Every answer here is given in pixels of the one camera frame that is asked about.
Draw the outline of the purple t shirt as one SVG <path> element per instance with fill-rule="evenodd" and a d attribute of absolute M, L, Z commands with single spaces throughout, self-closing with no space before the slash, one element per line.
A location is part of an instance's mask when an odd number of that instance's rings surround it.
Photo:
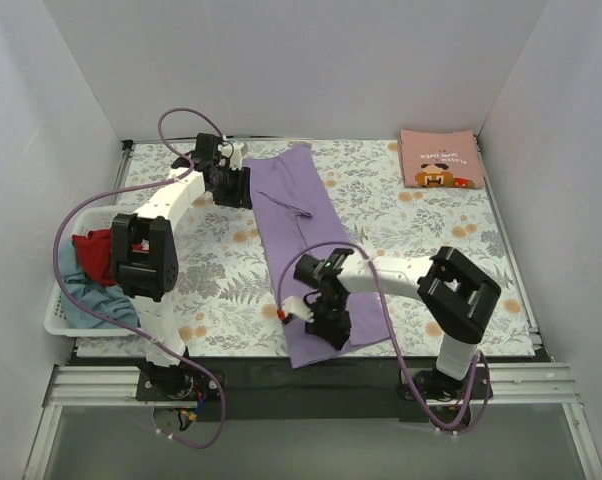
<path fill-rule="evenodd" d="M 292 278 L 286 264 L 308 246 L 327 241 L 349 240 L 312 159 L 310 149 L 296 146 L 273 158 L 246 158 L 251 169 L 250 195 L 272 285 L 283 283 L 281 299 L 302 297 L 308 287 Z M 304 367 L 389 339 L 378 295 L 349 297 L 347 311 L 352 329 L 342 350 L 306 334 L 297 318 L 283 326 L 291 365 Z"/>

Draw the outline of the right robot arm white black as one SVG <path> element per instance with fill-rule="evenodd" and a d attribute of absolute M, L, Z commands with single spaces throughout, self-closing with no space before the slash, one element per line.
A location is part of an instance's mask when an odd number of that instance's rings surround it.
<path fill-rule="evenodd" d="M 347 307 L 351 295 L 377 293 L 419 301 L 443 332 L 435 366 L 412 378 L 419 392 L 443 400 L 470 389 L 472 362 L 502 290 L 459 250 L 442 247 L 432 256 L 374 259 L 345 244 L 323 259 L 302 253 L 293 269 L 294 280 L 310 291 L 282 301 L 283 320 L 300 319 L 306 333 L 341 349 L 352 326 Z"/>

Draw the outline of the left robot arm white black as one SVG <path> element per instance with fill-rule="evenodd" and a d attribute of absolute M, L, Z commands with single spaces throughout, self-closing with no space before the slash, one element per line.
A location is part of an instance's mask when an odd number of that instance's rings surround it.
<path fill-rule="evenodd" d="M 250 209 L 250 169 L 243 165 L 241 146 L 200 133 L 195 148 L 172 163 L 168 178 L 172 182 L 143 205 L 114 217 L 111 275 L 150 337 L 142 371 L 152 386 L 181 399 L 194 390 L 195 374 L 181 361 L 187 347 L 174 315 L 172 290 L 179 275 L 174 230 L 207 192 L 217 205 Z"/>

